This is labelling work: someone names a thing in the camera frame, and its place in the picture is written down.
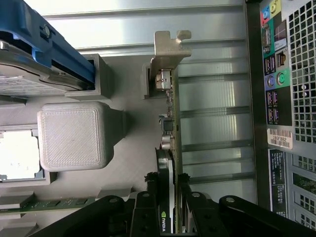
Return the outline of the green RAM stick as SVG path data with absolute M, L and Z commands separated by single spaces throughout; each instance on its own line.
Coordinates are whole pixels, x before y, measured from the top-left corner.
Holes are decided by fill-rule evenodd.
M 52 200 L 34 200 L 20 209 L 23 213 L 80 209 L 95 202 L 94 197 L 71 197 Z

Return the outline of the grey printed parts rack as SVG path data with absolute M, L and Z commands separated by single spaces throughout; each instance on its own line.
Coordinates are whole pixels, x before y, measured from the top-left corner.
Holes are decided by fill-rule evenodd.
M 0 182 L 0 222 L 5 210 L 20 216 L 34 200 L 115 195 L 127 201 L 145 191 L 145 176 L 157 172 L 159 116 L 166 99 L 149 96 L 152 56 L 84 56 L 95 66 L 94 90 L 58 95 L 0 95 L 0 134 L 30 130 L 39 145 L 40 172 L 17 184 Z M 80 209 L 26 213 L 8 237 L 56 237 L 56 228 Z

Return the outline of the open black PC case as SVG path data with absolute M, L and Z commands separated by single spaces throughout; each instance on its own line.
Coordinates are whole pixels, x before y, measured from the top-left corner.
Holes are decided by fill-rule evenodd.
M 258 204 L 316 231 L 316 0 L 245 0 Z

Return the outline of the silver CPU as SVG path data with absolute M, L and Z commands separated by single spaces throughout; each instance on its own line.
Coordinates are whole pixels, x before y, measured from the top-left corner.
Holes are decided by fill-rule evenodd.
M 40 172 L 37 137 L 30 130 L 0 134 L 0 180 L 32 179 Z

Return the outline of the hard disk with blue bracket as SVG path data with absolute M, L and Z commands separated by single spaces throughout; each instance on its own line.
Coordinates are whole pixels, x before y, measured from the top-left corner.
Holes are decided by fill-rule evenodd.
M 95 66 L 24 0 L 0 0 L 0 95 L 94 90 Z

